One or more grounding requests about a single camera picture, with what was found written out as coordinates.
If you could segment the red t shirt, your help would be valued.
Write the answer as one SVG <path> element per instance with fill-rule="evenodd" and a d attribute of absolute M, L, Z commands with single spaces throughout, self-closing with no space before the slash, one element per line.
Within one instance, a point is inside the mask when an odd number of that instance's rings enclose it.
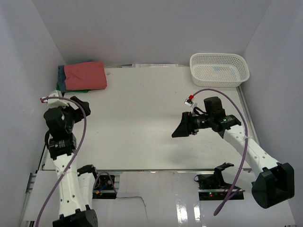
<path fill-rule="evenodd" d="M 104 64 L 101 61 L 64 66 L 67 90 L 100 90 L 107 87 Z"/>

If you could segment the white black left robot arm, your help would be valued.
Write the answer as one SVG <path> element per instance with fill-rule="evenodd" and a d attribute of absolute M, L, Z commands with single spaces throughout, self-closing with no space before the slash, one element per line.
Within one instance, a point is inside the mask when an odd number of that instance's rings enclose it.
<path fill-rule="evenodd" d="M 88 102 L 77 97 L 52 96 L 41 98 L 48 105 L 44 119 L 48 127 L 45 144 L 53 161 L 57 181 L 39 211 L 37 222 L 56 189 L 59 191 L 58 219 L 54 227 L 96 227 L 98 218 L 92 207 L 93 189 L 99 186 L 100 177 L 93 165 L 77 168 L 77 154 L 87 130 L 87 117 L 91 111 Z M 76 141 L 73 127 L 84 122 L 83 135 Z"/>

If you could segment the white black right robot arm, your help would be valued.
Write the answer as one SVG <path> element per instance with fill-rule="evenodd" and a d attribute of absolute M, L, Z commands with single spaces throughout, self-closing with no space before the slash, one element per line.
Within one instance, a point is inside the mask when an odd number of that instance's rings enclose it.
<path fill-rule="evenodd" d="M 262 208 L 269 208 L 294 197 L 294 169 L 271 157 L 253 139 L 234 115 L 226 115 L 219 97 L 204 100 L 205 113 L 183 112 L 181 122 L 172 137 L 195 135 L 200 129 L 212 129 L 245 158 L 253 173 L 239 174 L 238 187 L 251 192 Z"/>

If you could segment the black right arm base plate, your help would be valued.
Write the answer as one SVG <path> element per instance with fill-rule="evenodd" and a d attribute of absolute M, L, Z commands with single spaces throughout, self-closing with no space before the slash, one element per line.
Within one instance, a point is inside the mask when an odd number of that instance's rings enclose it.
<path fill-rule="evenodd" d="M 231 186 L 226 183 L 219 186 L 215 181 L 214 175 L 210 174 L 196 175 L 194 181 L 198 183 L 200 201 L 223 201 Z"/>

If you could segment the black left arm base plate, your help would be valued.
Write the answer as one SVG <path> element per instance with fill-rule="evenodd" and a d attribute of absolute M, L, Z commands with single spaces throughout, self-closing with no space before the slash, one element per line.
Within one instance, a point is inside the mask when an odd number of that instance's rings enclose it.
<path fill-rule="evenodd" d="M 97 185 L 93 190 L 93 199 L 115 199 L 116 193 L 115 187 L 115 176 L 111 175 L 112 181 L 108 175 L 101 175 L 98 179 Z"/>

